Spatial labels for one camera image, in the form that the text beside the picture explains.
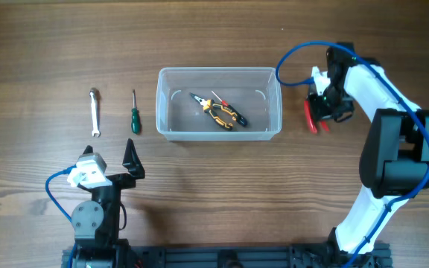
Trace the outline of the red handled cutting pliers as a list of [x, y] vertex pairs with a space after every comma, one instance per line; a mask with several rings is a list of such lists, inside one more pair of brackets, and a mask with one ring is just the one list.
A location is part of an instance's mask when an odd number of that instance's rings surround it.
[[307, 126], [308, 126], [308, 129], [313, 134], [317, 134], [318, 129], [317, 129], [317, 123], [313, 117], [313, 113], [311, 110], [311, 105], [310, 105], [309, 100], [310, 100], [310, 95], [313, 95], [315, 93], [317, 93], [316, 86], [314, 84], [309, 85], [308, 86], [308, 96], [306, 97], [306, 99], [304, 101], [304, 112], [305, 112], [305, 118], [306, 118]]

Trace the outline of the black red precision screwdriver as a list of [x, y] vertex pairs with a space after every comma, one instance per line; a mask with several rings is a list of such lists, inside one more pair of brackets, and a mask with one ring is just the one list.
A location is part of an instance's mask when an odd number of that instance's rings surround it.
[[214, 96], [220, 101], [220, 103], [216, 103], [212, 101], [212, 107], [215, 109], [220, 109], [221, 111], [229, 114], [232, 117], [233, 121], [236, 121], [242, 127], [246, 127], [248, 125], [247, 119], [239, 113], [233, 106], [227, 103], [225, 100], [222, 100], [218, 95], [212, 92]]

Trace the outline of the orange black needle-nose pliers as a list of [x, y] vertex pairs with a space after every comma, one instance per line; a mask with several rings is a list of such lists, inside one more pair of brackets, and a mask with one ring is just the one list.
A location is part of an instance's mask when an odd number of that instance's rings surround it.
[[199, 95], [196, 95], [194, 93], [190, 93], [190, 96], [196, 100], [202, 107], [203, 111], [222, 129], [231, 131], [233, 128], [232, 123], [226, 123], [216, 112], [215, 108], [212, 107], [212, 99], [204, 99], [201, 98]]

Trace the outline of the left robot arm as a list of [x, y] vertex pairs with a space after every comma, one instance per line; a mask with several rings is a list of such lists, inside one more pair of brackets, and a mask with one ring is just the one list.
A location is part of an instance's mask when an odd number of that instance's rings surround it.
[[127, 140], [122, 166], [126, 173], [107, 176], [107, 164], [99, 153], [87, 146], [71, 169], [68, 182], [72, 187], [91, 194], [91, 200], [80, 203], [71, 213], [74, 247], [63, 253], [62, 267], [128, 268], [142, 267], [143, 260], [121, 239], [119, 232], [127, 225], [126, 208], [121, 192], [135, 188], [145, 178], [132, 139]]

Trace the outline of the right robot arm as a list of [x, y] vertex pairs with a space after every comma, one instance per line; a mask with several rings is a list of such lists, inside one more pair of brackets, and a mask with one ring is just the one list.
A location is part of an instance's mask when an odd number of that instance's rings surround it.
[[327, 71], [312, 69], [304, 102], [312, 133], [326, 122], [346, 121], [359, 106], [370, 128], [359, 160], [360, 193], [334, 228], [335, 262], [352, 265], [374, 249], [393, 214], [429, 188], [429, 110], [409, 101], [373, 58], [360, 58], [351, 43], [326, 51]]

